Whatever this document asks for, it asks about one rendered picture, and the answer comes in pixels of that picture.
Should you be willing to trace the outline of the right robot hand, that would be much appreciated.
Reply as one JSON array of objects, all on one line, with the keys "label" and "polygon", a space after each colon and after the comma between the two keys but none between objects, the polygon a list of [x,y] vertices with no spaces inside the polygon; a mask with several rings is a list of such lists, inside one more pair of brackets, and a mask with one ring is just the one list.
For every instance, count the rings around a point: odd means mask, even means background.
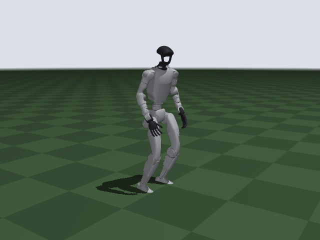
[{"label": "right robot hand", "polygon": [[[155,121],[153,121],[154,119],[153,119],[153,117],[152,117],[151,114],[149,114],[149,116],[150,116],[151,119],[149,119],[149,120],[146,121],[146,122],[148,123],[148,128],[149,128],[152,136],[153,136],[153,137],[155,137],[155,135],[156,135],[156,136],[158,136],[158,135],[160,136],[160,134],[158,133],[158,131],[159,131],[161,134],[162,134],[162,132],[159,130],[158,126],[161,127],[161,128],[163,128],[163,127],[162,127],[160,124],[158,124],[158,123],[156,123]],[[146,119],[145,119],[145,120],[146,120]],[[158,130],[158,131],[157,131],[157,130]],[[153,131],[153,132],[152,132],[152,131]],[[155,132],[155,131],[156,131],[156,132]],[[155,135],[154,135],[153,133],[154,133]],[[157,133],[158,135],[157,135],[156,133]]]}]

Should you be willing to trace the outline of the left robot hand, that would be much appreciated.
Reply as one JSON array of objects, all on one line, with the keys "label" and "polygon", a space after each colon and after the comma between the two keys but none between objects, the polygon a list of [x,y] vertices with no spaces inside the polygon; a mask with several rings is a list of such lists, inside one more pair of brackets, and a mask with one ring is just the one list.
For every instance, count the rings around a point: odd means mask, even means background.
[{"label": "left robot hand", "polygon": [[184,114],[185,112],[184,112],[182,107],[179,108],[179,111],[180,111],[180,113],[178,115],[181,116],[181,120],[182,120],[182,123],[183,123],[183,126],[181,127],[181,129],[183,129],[183,128],[185,128],[187,126],[187,118],[186,118],[186,116]]}]

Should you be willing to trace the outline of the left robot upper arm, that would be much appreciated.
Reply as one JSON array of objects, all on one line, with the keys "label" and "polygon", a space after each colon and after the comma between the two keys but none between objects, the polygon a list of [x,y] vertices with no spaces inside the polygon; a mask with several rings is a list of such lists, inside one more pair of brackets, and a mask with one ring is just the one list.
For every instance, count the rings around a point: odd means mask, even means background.
[{"label": "left robot upper arm", "polygon": [[173,69],[173,68],[171,68],[171,69],[173,70],[173,79],[172,79],[172,83],[171,83],[171,87],[170,87],[169,93],[171,95],[175,95],[175,94],[178,93],[178,89],[177,89],[176,85],[177,85],[177,80],[178,80],[179,73],[175,69]]}]

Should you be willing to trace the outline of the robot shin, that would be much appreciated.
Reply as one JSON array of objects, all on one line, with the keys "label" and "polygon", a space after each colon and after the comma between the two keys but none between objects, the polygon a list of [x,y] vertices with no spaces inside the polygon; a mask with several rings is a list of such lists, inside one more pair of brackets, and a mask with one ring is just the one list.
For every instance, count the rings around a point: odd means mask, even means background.
[{"label": "robot shin", "polygon": [[180,153],[175,157],[170,157],[169,155],[165,156],[165,159],[163,162],[163,168],[159,176],[160,179],[163,179],[168,174],[168,172],[171,170],[171,168],[174,166],[175,162],[177,161],[179,155]]},{"label": "robot shin", "polygon": [[154,158],[153,154],[151,153],[148,155],[148,159],[144,165],[143,176],[142,176],[142,179],[139,184],[141,187],[143,187],[144,185],[147,184],[149,179],[155,173],[160,161],[157,161],[155,164],[154,163],[155,163],[155,158]]}]

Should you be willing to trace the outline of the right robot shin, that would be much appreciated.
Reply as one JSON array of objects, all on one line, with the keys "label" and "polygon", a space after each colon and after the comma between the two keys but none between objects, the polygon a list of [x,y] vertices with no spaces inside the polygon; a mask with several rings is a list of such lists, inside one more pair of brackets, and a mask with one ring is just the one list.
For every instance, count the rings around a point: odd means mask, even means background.
[{"label": "right robot shin", "polygon": [[147,184],[149,179],[155,173],[160,161],[157,161],[155,164],[154,163],[155,163],[155,158],[154,158],[153,154],[151,153],[148,155],[148,159],[144,165],[143,176],[142,176],[142,179],[139,184],[141,187],[143,187],[144,185]]}]

